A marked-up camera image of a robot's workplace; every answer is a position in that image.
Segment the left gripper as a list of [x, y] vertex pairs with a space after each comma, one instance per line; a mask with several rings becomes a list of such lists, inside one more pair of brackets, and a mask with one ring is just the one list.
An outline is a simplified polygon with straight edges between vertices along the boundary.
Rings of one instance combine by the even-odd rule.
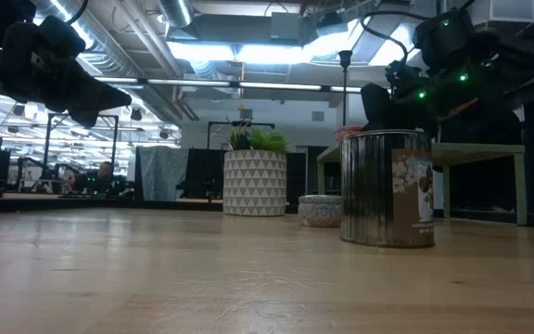
[[43, 101], [67, 110], [83, 127], [94, 127], [99, 111], [132, 104], [130, 95], [88, 74], [77, 62], [85, 41], [67, 22], [16, 20], [0, 36], [0, 95]]

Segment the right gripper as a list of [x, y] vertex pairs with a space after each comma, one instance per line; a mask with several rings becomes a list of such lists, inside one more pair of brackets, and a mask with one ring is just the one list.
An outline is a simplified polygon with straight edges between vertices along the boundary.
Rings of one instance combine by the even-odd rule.
[[[441, 71], [428, 77], [420, 68], [408, 66], [401, 61], [391, 62], [386, 67], [385, 74], [391, 84], [391, 100], [405, 108], [400, 116], [401, 126], [436, 135], [438, 122], [435, 116], [445, 116], [454, 108], [451, 99], [462, 89], [462, 74]], [[387, 111], [392, 107], [388, 90], [369, 83], [362, 87], [361, 98], [368, 121], [363, 130], [388, 129]]]

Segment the pink patterned candle tin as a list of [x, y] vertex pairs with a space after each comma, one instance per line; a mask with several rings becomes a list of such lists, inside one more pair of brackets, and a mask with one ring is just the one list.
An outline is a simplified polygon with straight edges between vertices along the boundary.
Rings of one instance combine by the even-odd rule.
[[335, 140], [341, 143], [346, 136], [355, 135], [361, 133], [363, 130], [362, 125], [344, 125], [339, 126], [335, 130]]

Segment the black candlestick holder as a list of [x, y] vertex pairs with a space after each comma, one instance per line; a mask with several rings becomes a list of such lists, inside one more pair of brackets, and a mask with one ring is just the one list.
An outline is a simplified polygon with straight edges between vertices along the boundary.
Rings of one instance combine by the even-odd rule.
[[338, 53], [340, 59], [340, 66], [343, 72], [343, 100], [342, 100], [342, 125], [347, 124], [347, 87], [348, 87], [348, 68], [351, 63], [352, 51], [342, 50]]

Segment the silver lidded candle jar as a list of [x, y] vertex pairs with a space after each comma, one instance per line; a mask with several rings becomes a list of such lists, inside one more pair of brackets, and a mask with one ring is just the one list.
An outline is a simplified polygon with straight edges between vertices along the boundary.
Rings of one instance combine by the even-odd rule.
[[386, 248], [435, 245], [431, 148], [430, 137], [415, 130], [343, 139], [342, 240]]

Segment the grey patterned candle tin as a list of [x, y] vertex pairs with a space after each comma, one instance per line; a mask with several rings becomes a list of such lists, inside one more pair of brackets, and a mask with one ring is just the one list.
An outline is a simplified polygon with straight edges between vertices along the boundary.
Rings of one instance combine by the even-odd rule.
[[299, 218], [309, 227], [340, 227], [342, 198], [337, 195], [305, 195], [299, 198]]

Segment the person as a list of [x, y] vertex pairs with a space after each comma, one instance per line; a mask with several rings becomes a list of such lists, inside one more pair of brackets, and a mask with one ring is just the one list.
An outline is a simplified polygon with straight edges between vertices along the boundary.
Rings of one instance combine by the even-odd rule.
[[96, 171], [79, 173], [69, 181], [70, 193], [116, 197], [124, 190], [124, 183], [114, 179], [114, 166], [102, 162]]

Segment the green perforated metal shelf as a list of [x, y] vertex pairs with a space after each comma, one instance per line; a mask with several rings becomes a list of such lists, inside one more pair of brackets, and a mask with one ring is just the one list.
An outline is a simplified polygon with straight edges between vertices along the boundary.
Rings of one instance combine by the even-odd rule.
[[[341, 163], [340, 146], [330, 148], [323, 152], [317, 162], [322, 163], [332, 158]], [[485, 161], [505, 156], [512, 156], [515, 160], [515, 187], [516, 187], [516, 222], [519, 225], [527, 223], [526, 181], [524, 171], [524, 148], [517, 145], [493, 144], [461, 144], [461, 143], [432, 143], [432, 163], [442, 168], [444, 177], [444, 215], [451, 214], [450, 205], [450, 168], [453, 165]]]

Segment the grey cloth panel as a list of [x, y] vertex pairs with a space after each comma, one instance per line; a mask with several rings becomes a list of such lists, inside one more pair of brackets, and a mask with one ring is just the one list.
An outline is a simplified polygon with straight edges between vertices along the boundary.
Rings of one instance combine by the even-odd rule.
[[176, 201], [177, 186], [185, 178], [189, 150], [186, 148], [139, 147], [136, 161], [143, 200]]

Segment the long ceiling strip light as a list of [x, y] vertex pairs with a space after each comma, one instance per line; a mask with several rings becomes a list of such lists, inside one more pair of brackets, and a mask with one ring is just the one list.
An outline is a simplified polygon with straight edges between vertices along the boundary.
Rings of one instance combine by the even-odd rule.
[[305, 83], [262, 83], [262, 82], [239, 82], [239, 81], [204, 81], [186, 79], [147, 79], [136, 77], [107, 77], [98, 76], [96, 79], [105, 84], [126, 85], [169, 85], [183, 87], [208, 87], [208, 88], [241, 88], [241, 89], [270, 89], [290, 90], [324, 93], [350, 93], [358, 94], [360, 87], [344, 87], [335, 85], [305, 84]]

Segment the black partition panel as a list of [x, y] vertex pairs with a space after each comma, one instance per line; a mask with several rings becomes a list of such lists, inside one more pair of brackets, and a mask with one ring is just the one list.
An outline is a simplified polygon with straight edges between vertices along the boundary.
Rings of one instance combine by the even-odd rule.
[[223, 197], [223, 150], [190, 148], [184, 179], [184, 196], [188, 199]]

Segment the potted succulent plant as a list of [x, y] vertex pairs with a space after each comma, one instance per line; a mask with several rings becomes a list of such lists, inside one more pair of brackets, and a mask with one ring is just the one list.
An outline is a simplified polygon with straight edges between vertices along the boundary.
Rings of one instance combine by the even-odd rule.
[[232, 123], [224, 154], [222, 211], [226, 215], [275, 217], [286, 213], [288, 142], [275, 129], [243, 119]]

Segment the black metal frame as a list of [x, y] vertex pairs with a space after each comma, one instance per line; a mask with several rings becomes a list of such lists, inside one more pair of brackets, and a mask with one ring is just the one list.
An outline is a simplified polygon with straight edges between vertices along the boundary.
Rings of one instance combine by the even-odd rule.
[[[207, 136], [206, 136], [206, 149], [210, 149], [210, 141], [211, 136], [214, 134], [214, 132], [211, 130], [214, 125], [239, 125], [242, 121], [235, 121], [235, 122], [208, 122], [207, 125]], [[265, 122], [249, 122], [248, 126], [267, 126], [271, 127], [272, 129], [275, 129], [274, 123], [265, 123]]]

